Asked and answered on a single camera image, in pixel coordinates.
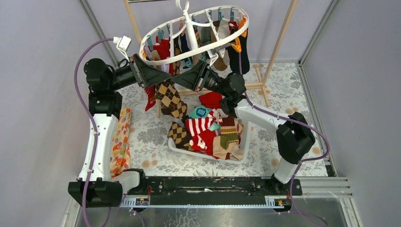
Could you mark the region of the red snowflake christmas sock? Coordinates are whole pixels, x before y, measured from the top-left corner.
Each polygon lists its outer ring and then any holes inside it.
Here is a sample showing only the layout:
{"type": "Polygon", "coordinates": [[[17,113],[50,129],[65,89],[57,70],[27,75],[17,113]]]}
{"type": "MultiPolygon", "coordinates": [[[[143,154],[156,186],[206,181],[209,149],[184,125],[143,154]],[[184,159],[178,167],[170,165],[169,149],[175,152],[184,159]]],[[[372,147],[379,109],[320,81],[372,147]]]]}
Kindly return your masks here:
{"type": "Polygon", "coordinates": [[[146,87],[144,88],[144,91],[147,95],[147,104],[145,107],[145,112],[147,112],[149,109],[151,109],[155,104],[156,104],[156,94],[155,94],[155,87],[146,87]]]}

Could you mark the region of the dark brown argyle sock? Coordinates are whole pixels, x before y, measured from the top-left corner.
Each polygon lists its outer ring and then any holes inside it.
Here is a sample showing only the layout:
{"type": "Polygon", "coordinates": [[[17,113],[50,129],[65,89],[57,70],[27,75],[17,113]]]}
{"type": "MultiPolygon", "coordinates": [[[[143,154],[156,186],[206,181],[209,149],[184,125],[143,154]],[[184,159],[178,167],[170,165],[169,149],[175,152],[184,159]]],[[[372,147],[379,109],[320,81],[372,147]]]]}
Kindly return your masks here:
{"type": "Polygon", "coordinates": [[[156,99],[160,101],[161,113],[182,120],[187,115],[187,104],[170,80],[155,87],[156,99]]]}

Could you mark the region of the dark navy sock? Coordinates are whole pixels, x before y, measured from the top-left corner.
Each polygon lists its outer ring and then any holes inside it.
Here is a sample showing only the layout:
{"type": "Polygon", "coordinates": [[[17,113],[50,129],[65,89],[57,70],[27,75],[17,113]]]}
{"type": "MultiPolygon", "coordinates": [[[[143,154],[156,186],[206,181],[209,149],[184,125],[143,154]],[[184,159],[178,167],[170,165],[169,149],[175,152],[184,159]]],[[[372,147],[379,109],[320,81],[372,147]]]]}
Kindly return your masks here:
{"type": "Polygon", "coordinates": [[[241,52],[237,52],[232,46],[226,48],[229,56],[229,66],[233,73],[246,74],[250,70],[250,62],[247,52],[248,35],[245,37],[239,35],[238,39],[241,46],[241,52]]]}

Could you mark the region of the white round clip hanger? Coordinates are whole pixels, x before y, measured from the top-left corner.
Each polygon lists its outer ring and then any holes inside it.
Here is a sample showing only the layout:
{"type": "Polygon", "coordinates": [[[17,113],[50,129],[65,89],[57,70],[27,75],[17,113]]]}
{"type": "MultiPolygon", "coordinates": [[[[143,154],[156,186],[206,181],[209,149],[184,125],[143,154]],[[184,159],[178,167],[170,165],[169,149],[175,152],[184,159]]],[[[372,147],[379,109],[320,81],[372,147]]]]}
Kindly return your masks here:
{"type": "Polygon", "coordinates": [[[183,5],[180,0],[176,0],[175,5],[178,10],[182,12],[182,16],[160,24],[149,31],[142,39],[139,45],[139,57],[145,63],[149,65],[170,64],[204,52],[209,52],[211,53],[210,64],[213,64],[218,57],[224,57],[225,49],[228,47],[233,48],[237,53],[245,51],[245,45],[241,44],[240,39],[247,37],[250,22],[249,16],[243,8],[235,5],[222,5],[189,13],[190,2],[188,0],[185,0],[183,5]],[[219,19],[228,22],[228,26],[231,26],[231,21],[234,22],[235,19],[238,18],[238,28],[234,32],[219,32],[214,25],[214,20],[211,17],[212,13],[217,12],[218,15],[220,15],[223,9],[230,10],[230,19],[224,17],[220,17],[219,19]],[[201,36],[196,35],[196,28],[210,28],[216,40],[210,44],[201,45],[201,36]],[[150,57],[153,48],[151,38],[157,35],[158,41],[162,41],[162,37],[159,34],[163,31],[167,31],[169,35],[168,56],[164,60],[152,61],[150,57]],[[186,33],[187,40],[190,43],[190,50],[185,53],[176,54],[174,50],[174,39],[179,37],[182,33],[186,33]]]}

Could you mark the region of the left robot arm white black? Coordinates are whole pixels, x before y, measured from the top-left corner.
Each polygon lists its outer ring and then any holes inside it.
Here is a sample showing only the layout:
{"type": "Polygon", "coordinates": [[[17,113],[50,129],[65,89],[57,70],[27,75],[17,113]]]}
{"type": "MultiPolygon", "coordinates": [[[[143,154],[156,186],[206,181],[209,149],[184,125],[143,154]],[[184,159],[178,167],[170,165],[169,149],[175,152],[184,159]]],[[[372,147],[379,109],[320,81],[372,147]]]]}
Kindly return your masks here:
{"type": "Polygon", "coordinates": [[[147,188],[142,169],[128,169],[111,176],[112,141],[122,109],[118,90],[133,84],[151,87],[172,76],[147,65],[138,55],[117,70],[99,58],[87,61],[83,70],[90,89],[88,103],[83,105],[90,131],[83,167],[77,180],[69,182],[68,193],[83,208],[118,207],[124,194],[142,194],[147,188]]]}

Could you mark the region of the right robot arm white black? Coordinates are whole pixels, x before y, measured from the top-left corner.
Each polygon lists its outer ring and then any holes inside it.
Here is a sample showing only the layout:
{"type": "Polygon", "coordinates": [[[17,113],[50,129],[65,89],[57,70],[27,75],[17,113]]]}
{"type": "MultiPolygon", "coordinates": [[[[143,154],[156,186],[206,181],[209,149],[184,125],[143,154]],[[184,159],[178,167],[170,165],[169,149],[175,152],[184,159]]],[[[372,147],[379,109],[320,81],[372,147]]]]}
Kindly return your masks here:
{"type": "Polygon", "coordinates": [[[274,132],[281,160],[273,174],[271,188],[278,195],[283,195],[290,189],[289,182],[295,175],[301,159],[315,143],[312,128],[301,113],[283,116],[253,104],[246,93],[241,70],[231,72],[223,78],[206,62],[200,61],[192,69],[172,77],[171,81],[193,91],[205,88],[221,94],[223,99],[220,105],[226,115],[252,122],[274,132]]]}

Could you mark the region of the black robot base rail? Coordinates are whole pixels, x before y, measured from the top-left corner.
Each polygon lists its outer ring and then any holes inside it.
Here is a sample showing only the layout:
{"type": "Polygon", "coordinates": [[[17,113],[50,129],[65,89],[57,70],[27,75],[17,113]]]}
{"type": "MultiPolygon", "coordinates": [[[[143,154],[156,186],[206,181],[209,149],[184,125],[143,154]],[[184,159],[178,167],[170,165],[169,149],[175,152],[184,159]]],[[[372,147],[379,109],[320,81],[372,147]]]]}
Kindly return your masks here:
{"type": "Polygon", "coordinates": [[[300,181],[282,184],[269,177],[149,176],[129,190],[122,203],[129,208],[291,206],[291,196],[303,194],[300,181]]]}

